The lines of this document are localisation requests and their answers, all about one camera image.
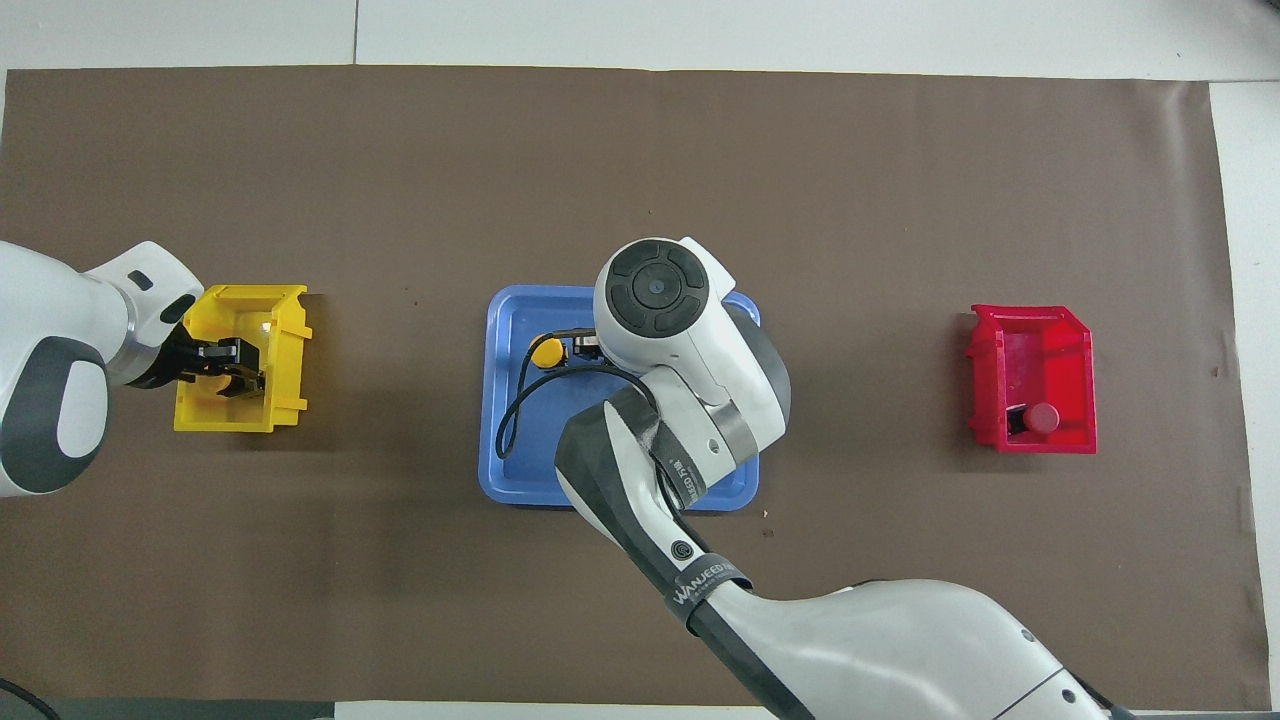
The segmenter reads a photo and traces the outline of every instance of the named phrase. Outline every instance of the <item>black cable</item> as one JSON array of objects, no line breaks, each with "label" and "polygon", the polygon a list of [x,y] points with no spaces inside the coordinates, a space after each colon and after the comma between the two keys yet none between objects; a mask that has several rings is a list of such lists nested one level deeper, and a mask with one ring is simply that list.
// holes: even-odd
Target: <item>black cable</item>
[{"label": "black cable", "polygon": [[[520,379],[516,382],[516,395],[518,396],[521,391],[525,389],[525,377],[529,374],[529,364],[534,360],[534,352],[548,340],[561,340],[567,337],[589,337],[595,334],[595,328],[575,328],[571,331],[553,331],[549,333],[543,333],[534,338],[534,342],[529,343],[529,350],[525,351],[525,359],[520,363]],[[507,411],[511,411],[511,405],[507,405]],[[498,430],[498,438],[494,439],[493,447],[498,452],[498,457],[506,460],[511,455],[512,447],[516,445],[516,433],[520,432],[520,410],[516,410],[516,416],[511,424],[511,442],[504,447],[498,445],[502,438],[502,430]]]},{"label": "black cable", "polygon": [[[639,389],[640,393],[644,395],[644,398],[649,402],[649,405],[654,410],[658,409],[658,398],[653,396],[653,391],[650,391],[640,378],[626,370],[614,368],[612,365],[577,365],[575,368],[562,368],[559,370],[548,373],[538,378],[536,380],[534,380],[534,384],[522,388],[518,393],[516,393],[516,398],[511,401],[511,405],[507,406],[507,411],[502,414],[502,421],[498,423],[498,433],[493,438],[494,451],[498,454],[499,459],[506,460],[507,457],[511,457],[511,451],[516,447],[516,425],[520,421],[518,416],[520,416],[521,404],[524,404],[530,395],[532,395],[538,388],[543,387],[544,384],[567,375],[577,375],[580,373],[604,373],[607,375],[614,375],[622,378],[628,383],[634,384],[636,389]],[[521,372],[520,375],[521,380],[524,380],[525,373]],[[506,446],[503,446],[502,438],[507,432],[507,423],[511,423],[511,439],[509,442],[507,442]]]},{"label": "black cable", "polygon": [[9,694],[12,694],[12,696],[17,697],[18,700],[26,702],[27,705],[35,707],[36,710],[40,711],[41,715],[44,715],[49,720],[61,720],[61,717],[59,717],[58,712],[52,707],[49,707],[47,702],[45,702],[45,701],[40,700],[38,697],[36,697],[36,693],[28,691],[27,688],[19,685],[17,683],[10,683],[9,680],[5,680],[4,678],[0,678],[0,689],[8,692]]}]

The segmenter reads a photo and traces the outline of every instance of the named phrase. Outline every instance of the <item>plastic storage bin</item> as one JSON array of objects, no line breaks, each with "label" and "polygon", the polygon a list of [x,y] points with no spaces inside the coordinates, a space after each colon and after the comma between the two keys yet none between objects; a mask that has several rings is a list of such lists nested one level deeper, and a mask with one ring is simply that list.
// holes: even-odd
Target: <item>plastic storage bin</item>
[{"label": "plastic storage bin", "polygon": [[977,441],[1000,452],[1097,452],[1089,328],[1061,306],[973,309]]},{"label": "plastic storage bin", "polygon": [[301,397],[302,342],[311,337],[298,296],[303,284],[215,284],[183,318],[197,340],[239,337],[257,347],[266,388],[256,397],[221,397],[227,378],[178,383],[173,429],[269,433],[297,425],[307,409]]}]

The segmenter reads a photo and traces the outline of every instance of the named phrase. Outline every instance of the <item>white floor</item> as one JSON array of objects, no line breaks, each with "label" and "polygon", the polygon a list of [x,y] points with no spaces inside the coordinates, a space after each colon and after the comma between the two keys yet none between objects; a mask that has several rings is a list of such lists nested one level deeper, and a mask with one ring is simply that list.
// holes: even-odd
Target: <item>white floor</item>
[{"label": "white floor", "polygon": [[[1261,0],[0,0],[0,70],[353,61],[1213,81],[1271,694],[1280,696],[1280,375],[1271,370],[1280,355],[1280,10]],[[500,710],[430,706],[344,703],[339,716]]]}]

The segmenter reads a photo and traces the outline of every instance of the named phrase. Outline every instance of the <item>red bin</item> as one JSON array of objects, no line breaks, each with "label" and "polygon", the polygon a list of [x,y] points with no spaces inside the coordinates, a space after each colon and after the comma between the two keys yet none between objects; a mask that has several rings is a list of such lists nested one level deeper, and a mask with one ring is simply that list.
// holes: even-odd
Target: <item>red bin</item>
[{"label": "red bin", "polygon": [[1000,452],[1098,451],[1093,336],[1062,306],[974,305],[974,414],[980,445]]}]

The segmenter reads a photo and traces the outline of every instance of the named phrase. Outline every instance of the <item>black strap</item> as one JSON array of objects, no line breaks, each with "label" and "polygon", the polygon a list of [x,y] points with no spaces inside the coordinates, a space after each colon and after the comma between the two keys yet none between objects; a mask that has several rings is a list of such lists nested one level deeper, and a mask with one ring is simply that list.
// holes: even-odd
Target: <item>black strap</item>
[{"label": "black strap", "polygon": [[721,584],[733,580],[744,588],[751,587],[751,580],[736,565],[714,552],[708,552],[689,564],[676,575],[671,591],[667,592],[667,610],[689,629],[689,616],[701,605],[707,596]]}]

